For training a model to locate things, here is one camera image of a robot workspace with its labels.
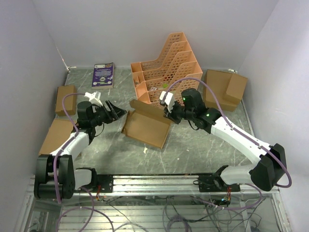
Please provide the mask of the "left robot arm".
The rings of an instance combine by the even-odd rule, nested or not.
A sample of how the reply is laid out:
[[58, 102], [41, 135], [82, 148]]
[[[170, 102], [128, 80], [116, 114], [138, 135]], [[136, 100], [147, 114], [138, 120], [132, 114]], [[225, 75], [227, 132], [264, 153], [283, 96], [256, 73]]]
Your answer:
[[36, 164], [34, 196], [38, 199], [70, 199], [81, 188], [98, 188], [95, 168], [75, 168], [73, 162], [96, 136], [96, 127], [119, 120], [126, 110], [106, 101], [97, 105], [82, 101], [77, 105], [77, 122], [69, 138], [50, 154], [39, 155]]

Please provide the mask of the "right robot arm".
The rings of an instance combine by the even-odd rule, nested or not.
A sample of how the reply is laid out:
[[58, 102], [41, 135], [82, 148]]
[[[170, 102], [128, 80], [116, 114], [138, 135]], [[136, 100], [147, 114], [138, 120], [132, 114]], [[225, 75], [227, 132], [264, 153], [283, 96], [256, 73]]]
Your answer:
[[183, 105], [170, 92], [163, 91], [159, 99], [168, 119], [176, 124], [182, 120], [193, 122], [197, 129], [221, 138], [250, 160], [250, 165], [225, 165], [215, 172], [213, 187], [216, 190], [224, 191], [232, 184], [254, 184], [263, 191], [270, 191], [284, 175], [287, 165], [282, 145], [265, 143], [223, 117], [218, 109], [206, 107], [196, 89], [182, 92]]

